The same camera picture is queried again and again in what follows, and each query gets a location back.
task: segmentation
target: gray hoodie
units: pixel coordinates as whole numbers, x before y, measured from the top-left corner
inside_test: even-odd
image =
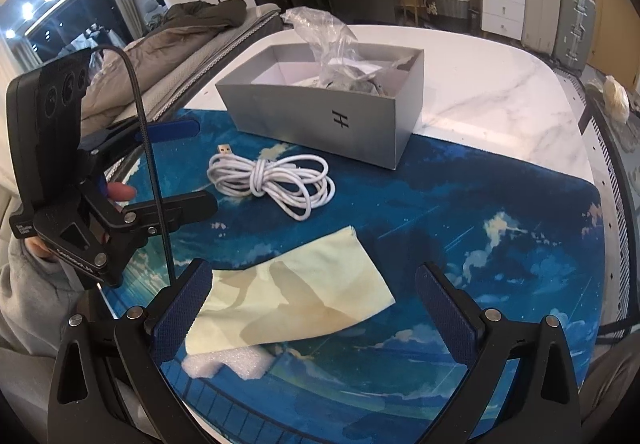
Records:
[[[37,258],[11,238],[0,270],[0,391],[42,443],[62,330],[81,294],[59,262]]]

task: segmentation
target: camera lens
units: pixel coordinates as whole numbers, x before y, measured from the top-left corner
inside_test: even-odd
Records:
[[[80,71],[80,74],[78,75],[78,90],[82,90],[85,85],[86,85],[86,72],[84,71],[84,69],[82,69]]]
[[[62,87],[62,104],[69,104],[74,96],[74,75],[68,74]]]
[[[47,117],[51,117],[53,112],[56,111],[56,103],[58,102],[58,93],[54,87],[51,87],[47,92],[47,99],[44,102],[44,114]]]

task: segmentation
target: suitcase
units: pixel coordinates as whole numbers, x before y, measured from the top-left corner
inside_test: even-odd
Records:
[[[525,0],[522,44],[551,56],[556,44],[559,15],[560,0]]]
[[[561,65],[582,72],[591,49],[595,21],[596,4],[593,0],[560,0],[554,58]]]

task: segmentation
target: door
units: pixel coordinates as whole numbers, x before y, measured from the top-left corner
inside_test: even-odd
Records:
[[[596,25],[587,63],[629,90],[638,86],[640,16],[631,0],[595,0]]]

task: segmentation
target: hand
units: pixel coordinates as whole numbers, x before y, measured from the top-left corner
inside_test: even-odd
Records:
[[[114,202],[129,201],[136,196],[136,189],[122,182],[110,182],[107,184],[107,196]],[[24,245],[38,258],[44,260],[54,258],[53,252],[39,236],[27,238]]]

